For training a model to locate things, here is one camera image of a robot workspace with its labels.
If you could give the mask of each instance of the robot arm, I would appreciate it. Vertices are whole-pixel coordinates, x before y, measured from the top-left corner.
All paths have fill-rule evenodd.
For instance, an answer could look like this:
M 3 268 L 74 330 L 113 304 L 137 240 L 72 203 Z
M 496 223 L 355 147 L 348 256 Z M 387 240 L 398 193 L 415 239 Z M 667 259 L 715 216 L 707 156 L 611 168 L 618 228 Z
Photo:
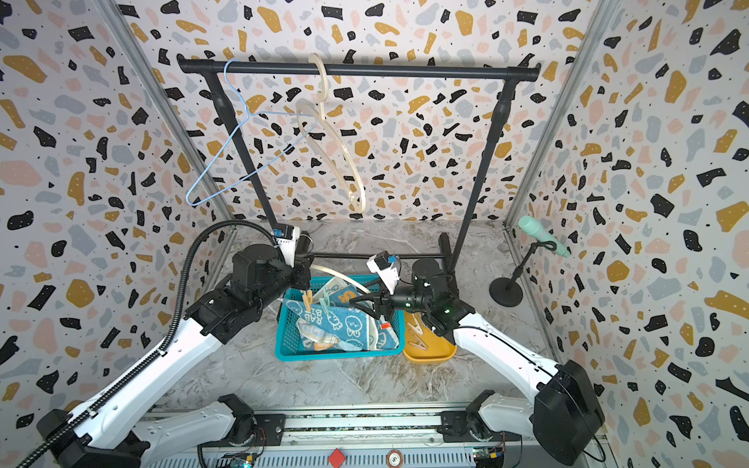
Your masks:
M 382 252 L 373 258 L 378 256 L 386 258 L 388 254 Z M 450 287 L 450 273 L 442 271 L 434 259 L 414 262 L 410 284 L 399 280 L 388 284 L 392 281 L 389 270 L 397 265 L 395 261 L 390 263 L 387 268 L 370 267 L 393 292 L 380 290 L 356 297 L 351 303 L 357 306 L 363 300 L 372 301 L 373 310 L 360 306 L 372 314 L 383 309 L 422 312 L 425 324 L 436 335 L 476 354 L 520 389 L 527 405 L 508 407 L 502 397 L 491 395 L 493 392 L 484 392 L 481 401 L 474 401 L 472 406 L 478 409 L 467 411 L 467 426 L 476 439 L 498 431 L 533 435 L 555 459 L 572 465 L 604 422 L 583 368 L 574 361 L 561 365 L 540 356 L 496 329 L 460 300 L 458 292 Z
M 398 280 L 397 258 L 386 252 L 378 255 L 368 263 L 387 281 L 386 287 L 352 299 L 352 305 L 371 300 L 374 309 L 361 307 L 386 318 L 398 309 L 422 312 L 432 331 L 481 357 L 527 398 L 526 404 L 508 404 L 499 395 L 484 392 L 467 411 L 471 434 L 477 439 L 500 431 L 533 435 L 557 460 L 572 465 L 603 422 L 585 371 L 574 362 L 561 366 L 544 358 L 494 328 L 449 288 L 449 274 L 433 259 L 415 262 L 412 284 L 407 285 Z M 309 288 L 312 256 L 297 256 L 293 266 L 287 264 L 289 259 L 284 255 L 282 261 L 274 247 L 260 244 L 238 252 L 230 285 L 225 280 L 187 310 L 186 320 L 160 357 L 147 362 L 150 354 L 144 356 L 125 373 L 142 367 L 134 378 L 122 385 L 120 377 L 70 414 L 52 410 L 45 415 L 37 428 L 61 467 L 136 468 L 209 441 L 246 445 L 257 421 L 252 409 L 234 395 L 157 422 L 140 419 L 188 370 L 259 320 L 266 305 L 289 288 Z M 89 409 L 113 391 L 98 410 Z M 75 421 L 87 412 L 88 418 L 71 434 L 55 439 L 69 419 Z
M 63 468 L 136 468 L 205 442 L 249 442 L 257 422 L 235 395 L 158 422 L 140 419 L 188 370 L 260 320 L 265 306 L 289 288 L 309 288 L 313 257 L 291 256 L 289 266 L 286 253 L 281 246 L 254 244 L 235 254 L 232 274 L 217 289 L 189 307 L 184 320 L 175 313 L 180 323 L 172 337 L 70 413 L 52 410 L 41 418 L 43 447 Z M 38 458 L 39 450 L 31 455 Z M 19 466 L 30 466 L 36 459 L 31 455 Z

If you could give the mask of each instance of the marble floor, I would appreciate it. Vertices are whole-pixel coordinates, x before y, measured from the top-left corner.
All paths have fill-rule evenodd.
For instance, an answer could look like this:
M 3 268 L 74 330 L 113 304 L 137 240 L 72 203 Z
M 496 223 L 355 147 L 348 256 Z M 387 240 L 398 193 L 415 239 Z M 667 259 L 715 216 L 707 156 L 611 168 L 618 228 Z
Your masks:
M 356 253 L 438 252 L 439 233 L 448 232 L 454 245 L 459 229 L 457 222 L 436 221 L 315 221 L 299 225 L 310 233 L 315 251 Z M 231 271 L 234 252 L 257 242 L 263 242 L 259 234 L 241 229 L 222 276 Z M 369 273 L 364 260 L 319 259 L 315 263 L 347 274 Z M 410 263 L 403 262 L 402 278 L 410 273 Z M 473 222 L 456 271 L 461 299 L 522 345 L 550 356 L 527 294 L 511 309 L 489 297 L 491 280 L 510 276 L 514 266 L 501 223 Z M 522 396 L 488 364 L 463 350 L 441 365 L 413 364 L 402 355 L 281 362 L 275 355 L 278 310 L 279 302 L 269 305 L 259 322 L 194 367 L 159 404 L 168 409 L 191 409 L 227 393 L 236 393 L 253 407 L 466 402 L 485 389 Z

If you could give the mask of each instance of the blue towel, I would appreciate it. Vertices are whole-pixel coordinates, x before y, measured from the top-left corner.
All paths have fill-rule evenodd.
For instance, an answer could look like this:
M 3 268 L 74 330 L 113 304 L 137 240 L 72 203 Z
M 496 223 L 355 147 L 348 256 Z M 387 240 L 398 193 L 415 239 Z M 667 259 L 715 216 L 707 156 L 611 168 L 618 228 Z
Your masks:
M 337 291 L 329 292 L 330 304 L 333 306 L 346 306 L 348 301 L 354 297 L 359 296 L 359 292 L 356 287 L 348 285 L 345 288 L 338 289 Z M 371 302 L 363 303 L 364 306 L 372 307 Z M 385 321 L 384 318 L 380 317 L 376 320 L 377 327 L 377 346 L 378 350 L 394 350 L 398 347 L 398 335 L 395 334 L 395 330 L 392 326 Z
M 348 301 L 352 300 L 354 297 L 358 297 L 361 293 L 359 290 L 356 289 L 356 287 L 352 285 L 346 285 L 343 288 L 336 288 L 336 286 L 339 286 L 337 282 L 339 282 L 337 278 L 333 278 L 323 286 L 322 289 L 320 289 L 313 297 L 312 302 L 319 303 L 323 296 L 323 291 L 328 292 L 328 296 L 330 297 L 330 305 L 332 306 L 338 306 L 338 307 L 349 307 Z M 364 306 L 372 307 L 372 303 L 369 301 L 365 302 L 363 304 Z
M 370 317 L 359 309 L 331 306 L 328 308 L 329 313 L 326 314 L 320 304 L 312 304 L 310 312 L 307 312 L 302 301 L 286 299 L 284 304 L 292 313 L 357 350 L 377 349 L 377 327 L 371 323 Z

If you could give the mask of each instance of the terrazzo wallpaper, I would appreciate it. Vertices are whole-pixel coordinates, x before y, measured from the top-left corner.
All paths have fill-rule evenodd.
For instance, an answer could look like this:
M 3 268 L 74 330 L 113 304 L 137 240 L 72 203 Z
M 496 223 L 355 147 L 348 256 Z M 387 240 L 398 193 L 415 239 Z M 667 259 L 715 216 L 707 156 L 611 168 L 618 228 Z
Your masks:
M 572 256 L 528 273 L 621 467 L 749 467 L 749 2 L 622 6 L 524 200 Z
M 542 65 L 518 87 L 513 112 L 479 199 L 479 219 L 504 219 L 543 132 L 596 2 L 590 0 L 190 1 L 122 0 L 198 149 L 212 157 L 227 133 L 200 75 L 178 57 L 328 64 L 492 67 Z M 313 101 L 317 76 L 230 75 L 252 112 L 295 112 Z M 260 172 L 276 215 L 286 219 L 461 219 L 501 82 L 466 79 L 329 78 L 327 115 L 357 160 L 369 209 L 350 209 L 336 178 L 306 143 Z M 229 92 L 236 109 L 239 99 Z M 254 163 L 266 164 L 298 137 L 296 118 L 256 116 L 244 128 Z M 312 131 L 333 155 L 336 146 Z M 212 175 L 227 187 L 247 172 L 233 145 Z M 340 154 L 333 159 L 348 169 Z M 225 194 L 237 215 L 261 216 L 249 183 Z
M 47 411 L 160 340 L 184 254 L 216 218 L 184 202 L 195 175 L 91 8 L 0 1 L 3 466 L 41 441 Z M 227 234 L 200 248 L 190 302 Z

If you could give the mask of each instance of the black metal rod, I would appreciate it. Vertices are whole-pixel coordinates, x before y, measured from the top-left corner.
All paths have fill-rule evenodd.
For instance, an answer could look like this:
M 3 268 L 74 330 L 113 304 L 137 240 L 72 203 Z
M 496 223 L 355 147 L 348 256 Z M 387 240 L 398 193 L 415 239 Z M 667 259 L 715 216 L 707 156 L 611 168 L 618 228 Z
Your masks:
M 510 283 L 507 284 L 507 289 L 510 289 L 512 286 L 512 283 L 516 282 L 518 278 L 520 278 L 520 275 L 523 272 L 523 267 L 525 267 L 525 264 L 528 263 L 528 259 L 531 255 L 536 251 L 537 248 L 543 246 L 543 243 L 540 242 L 534 242 L 530 244 L 530 247 L 528 248 L 528 252 L 526 252 L 525 257 L 523 257 L 523 261 L 519 263 L 515 267 L 515 269 L 512 271 L 512 277 L 510 278 Z
M 442 252 L 444 255 L 442 257 L 442 269 L 444 271 L 447 271 L 447 268 L 452 263 L 450 236 L 446 232 L 441 233 L 439 239 L 437 240 L 437 243 L 440 245 L 440 252 Z M 449 275 L 447 277 L 447 286 L 450 288 L 450 291 L 452 291 L 454 295 L 460 295 L 460 291 L 458 289 L 458 281 L 455 280 L 455 275 Z
M 222 73 L 225 61 L 206 59 L 179 60 L 185 73 Z M 276 75 L 318 75 L 315 64 L 273 64 L 256 61 L 235 61 L 227 67 L 229 73 L 263 73 Z M 418 65 L 361 65 L 325 64 L 328 75 L 352 76 L 413 76 L 422 78 L 462 78 L 462 79 L 514 79 L 534 82 L 539 77 L 539 68 L 524 67 L 429 67 Z
M 515 79 L 506 80 L 502 87 L 500 98 L 494 106 L 494 111 L 491 115 L 491 123 L 489 124 L 489 132 L 486 136 L 486 146 L 484 146 L 484 151 L 481 153 L 481 163 L 479 164 L 479 170 L 476 173 L 476 180 L 473 182 L 473 191 L 470 193 L 470 198 L 468 199 L 466 213 L 463 217 L 463 222 L 461 223 L 461 231 L 458 233 L 458 239 L 455 241 L 455 248 L 452 250 L 452 258 L 450 259 L 450 266 L 447 270 L 448 273 L 454 273 L 455 265 L 458 264 L 458 257 L 460 257 L 461 249 L 463 249 L 463 242 L 468 233 L 468 225 L 473 219 L 473 211 L 476 209 L 476 202 L 479 200 L 479 196 L 481 196 L 484 179 L 489 170 L 491 159 L 494 157 L 494 148 L 497 146 L 502 133 L 502 128 L 505 126 L 507 119 L 510 116 L 512 98 L 515 95 L 515 87 L 517 85 L 518 81 Z
M 316 258 L 344 258 L 348 260 L 366 260 L 375 254 L 339 254 L 335 252 L 312 252 Z M 443 258 L 444 254 L 394 254 L 402 260 L 418 260 L 420 258 Z
M 231 135 L 231 132 L 234 131 L 234 128 L 239 125 L 239 122 L 237 122 L 237 114 L 236 112 L 234 112 L 234 107 L 229 101 L 229 98 L 226 96 L 224 88 L 221 86 L 221 81 L 219 80 L 218 75 L 216 75 L 215 73 L 203 73 L 203 78 L 205 78 L 208 89 L 210 89 L 210 93 L 213 98 L 213 107 L 216 108 L 216 112 L 218 113 L 221 122 L 224 123 L 226 131 L 229 133 L 229 135 Z M 237 153 L 242 160 L 242 164 L 244 164 L 244 168 L 248 173 L 254 171 L 255 163 L 252 162 L 252 157 L 249 155 L 247 146 L 244 144 L 244 138 L 242 138 L 242 129 L 237 129 L 237 132 L 234 134 L 234 137 L 232 137 L 231 140 L 234 142 L 234 146 L 237 148 Z M 278 225 L 278 221 L 276 221 L 276 214 L 273 212 L 273 208 L 270 207 L 270 202 L 268 201 L 267 195 L 265 195 L 265 189 L 263 188 L 263 183 L 260 180 L 260 176 L 254 174 L 249 177 L 249 181 L 252 182 L 252 188 L 255 189 L 255 194 L 260 200 L 260 205 L 263 207 L 263 211 L 265 212 L 265 216 L 270 223 L 270 227 L 272 229 L 275 229 Z

